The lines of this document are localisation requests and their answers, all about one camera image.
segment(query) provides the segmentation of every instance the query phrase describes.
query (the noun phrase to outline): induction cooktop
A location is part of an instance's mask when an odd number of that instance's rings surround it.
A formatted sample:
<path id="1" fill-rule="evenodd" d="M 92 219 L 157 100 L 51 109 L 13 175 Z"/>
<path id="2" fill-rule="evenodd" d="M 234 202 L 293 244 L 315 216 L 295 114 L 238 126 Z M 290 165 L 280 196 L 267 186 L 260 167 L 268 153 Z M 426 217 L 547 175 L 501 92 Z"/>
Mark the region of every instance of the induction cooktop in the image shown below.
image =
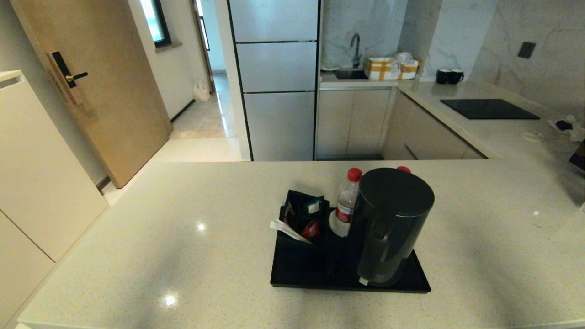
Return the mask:
<path id="1" fill-rule="evenodd" d="M 504 100 L 441 100 L 467 119 L 540 119 Z"/>

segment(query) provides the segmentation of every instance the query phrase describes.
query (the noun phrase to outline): black kettle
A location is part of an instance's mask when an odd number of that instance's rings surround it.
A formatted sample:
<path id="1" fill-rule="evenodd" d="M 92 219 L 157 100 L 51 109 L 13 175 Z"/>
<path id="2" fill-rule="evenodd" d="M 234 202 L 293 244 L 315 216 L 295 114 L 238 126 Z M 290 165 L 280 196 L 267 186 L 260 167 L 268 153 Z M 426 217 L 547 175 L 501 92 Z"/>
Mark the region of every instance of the black kettle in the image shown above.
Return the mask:
<path id="1" fill-rule="evenodd" d="M 347 261 L 362 283 L 391 286 L 400 279 L 435 195 L 419 177 L 398 169 L 367 172 L 347 235 Z"/>

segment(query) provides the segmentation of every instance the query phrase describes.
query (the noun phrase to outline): red bottle cap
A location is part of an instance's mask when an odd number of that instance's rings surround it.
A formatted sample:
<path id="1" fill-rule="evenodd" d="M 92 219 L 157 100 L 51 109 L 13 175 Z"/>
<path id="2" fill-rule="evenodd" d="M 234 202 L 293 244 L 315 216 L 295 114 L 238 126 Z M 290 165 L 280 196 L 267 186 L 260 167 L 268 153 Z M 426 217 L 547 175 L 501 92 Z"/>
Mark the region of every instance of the red bottle cap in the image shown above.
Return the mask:
<path id="1" fill-rule="evenodd" d="M 407 172 L 407 173 L 409 173 L 409 172 L 410 172 L 410 169 L 409 169 L 409 168 L 406 168 L 406 167 L 403 167 L 403 166 L 396 167 L 396 169 L 398 169 L 398 170 L 402 170 L 402 171 L 404 171 L 404 172 Z"/>
<path id="2" fill-rule="evenodd" d="M 347 171 L 347 179 L 350 181 L 359 181 L 362 178 L 362 171 L 359 168 L 351 168 Z"/>

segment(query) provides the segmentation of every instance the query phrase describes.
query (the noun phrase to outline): stainless steel refrigerator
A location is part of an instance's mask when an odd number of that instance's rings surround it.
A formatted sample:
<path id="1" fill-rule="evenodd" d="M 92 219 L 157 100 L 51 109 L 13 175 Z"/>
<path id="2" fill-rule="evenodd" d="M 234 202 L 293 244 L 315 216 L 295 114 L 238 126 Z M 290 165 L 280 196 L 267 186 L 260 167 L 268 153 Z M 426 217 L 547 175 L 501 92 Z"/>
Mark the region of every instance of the stainless steel refrigerator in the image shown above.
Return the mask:
<path id="1" fill-rule="evenodd" d="M 231 0 L 254 161 L 313 160 L 319 0 Z"/>

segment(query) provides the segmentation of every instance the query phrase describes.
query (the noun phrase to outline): cup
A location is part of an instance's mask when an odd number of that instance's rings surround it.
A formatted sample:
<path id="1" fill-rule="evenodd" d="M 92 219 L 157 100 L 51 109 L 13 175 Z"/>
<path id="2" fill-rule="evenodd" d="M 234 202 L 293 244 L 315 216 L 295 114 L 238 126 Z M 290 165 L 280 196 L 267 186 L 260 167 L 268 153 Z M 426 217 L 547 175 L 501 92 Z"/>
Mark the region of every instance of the cup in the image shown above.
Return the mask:
<path id="1" fill-rule="evenodd" d="M 463 71 L 461 71 L 461 70 L 451 70 L 451 72 L 449 72 L 449 83 L 450 84 L 458 84 L 461 81 L 463 81 L 463 78 L 465 78 L 465 75 L 463 74 Z"/>
<path id="2" fill-rule="evenodd" d="M 436 76 L 436 82 L 440 84 L 446 84 L 449 81 L 449 74 L 451 70 L 438 70 Z"/>

